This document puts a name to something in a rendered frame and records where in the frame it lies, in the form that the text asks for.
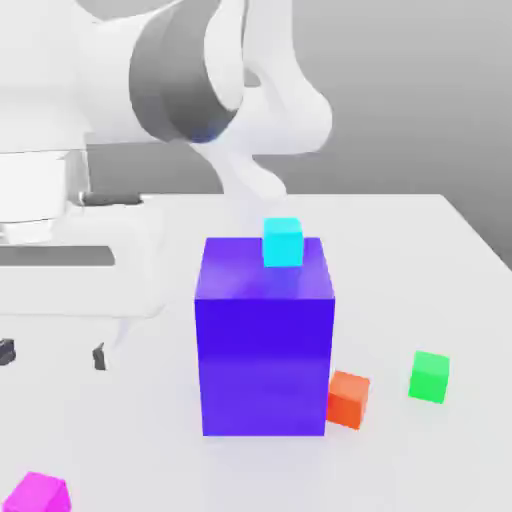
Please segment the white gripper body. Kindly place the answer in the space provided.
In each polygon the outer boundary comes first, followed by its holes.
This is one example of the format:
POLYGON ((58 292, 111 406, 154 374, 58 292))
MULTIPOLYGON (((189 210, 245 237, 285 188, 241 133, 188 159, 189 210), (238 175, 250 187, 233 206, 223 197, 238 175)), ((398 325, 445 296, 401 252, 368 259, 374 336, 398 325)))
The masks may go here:
POLYGON ((165 245, 149 202, 72 207, 48 243, 0 241, 0 315, 150 317, 164 303, 165 245))

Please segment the small magenta cube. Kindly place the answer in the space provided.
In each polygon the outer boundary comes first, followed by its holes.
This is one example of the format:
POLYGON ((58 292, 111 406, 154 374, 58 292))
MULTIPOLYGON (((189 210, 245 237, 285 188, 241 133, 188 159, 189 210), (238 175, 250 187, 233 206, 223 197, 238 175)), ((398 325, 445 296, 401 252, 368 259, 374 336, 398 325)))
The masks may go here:
POLYGON ((28 472, 2 503, 1 512, 71 512, 64 479, 28 472))

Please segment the small cyan cube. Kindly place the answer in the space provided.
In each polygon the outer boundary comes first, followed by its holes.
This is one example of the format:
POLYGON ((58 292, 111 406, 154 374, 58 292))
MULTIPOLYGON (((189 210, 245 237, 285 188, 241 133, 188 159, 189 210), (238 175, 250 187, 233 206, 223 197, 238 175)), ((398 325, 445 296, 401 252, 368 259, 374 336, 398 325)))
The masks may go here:
POLYGON ((303 264, 304 235, 296 217, 271 217, 263 223, 265 267, 300 267, 303 264))

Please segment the small orange cube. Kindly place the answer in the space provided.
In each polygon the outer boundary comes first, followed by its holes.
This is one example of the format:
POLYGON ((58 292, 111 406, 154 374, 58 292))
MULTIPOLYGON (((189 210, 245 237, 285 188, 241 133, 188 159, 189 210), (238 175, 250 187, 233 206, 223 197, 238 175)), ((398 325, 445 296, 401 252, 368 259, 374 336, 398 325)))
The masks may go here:
POLYGON ((328 388, 326 420, 359 430, 368 401, 370 380, 336 370, 328 388))

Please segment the small green cube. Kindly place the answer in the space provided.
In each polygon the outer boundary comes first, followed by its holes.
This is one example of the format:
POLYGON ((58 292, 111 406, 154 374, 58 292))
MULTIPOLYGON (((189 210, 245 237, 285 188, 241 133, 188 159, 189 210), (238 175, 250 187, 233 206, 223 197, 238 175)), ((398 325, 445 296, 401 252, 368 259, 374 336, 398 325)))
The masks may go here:
POLYGON ((450 376, 450 358, 417 350, 409 379, 408 396, 443 404, 450 376))

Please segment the large blue box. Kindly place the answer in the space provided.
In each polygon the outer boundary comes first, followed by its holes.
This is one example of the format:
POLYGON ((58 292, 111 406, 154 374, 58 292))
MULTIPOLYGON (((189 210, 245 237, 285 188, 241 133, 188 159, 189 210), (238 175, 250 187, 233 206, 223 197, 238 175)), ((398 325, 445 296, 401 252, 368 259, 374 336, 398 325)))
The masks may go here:
POLYGON ((206 436, 325 432, 335 294, 318 238, 267 268, 259 238, 206 240, 195 325, 206 436))

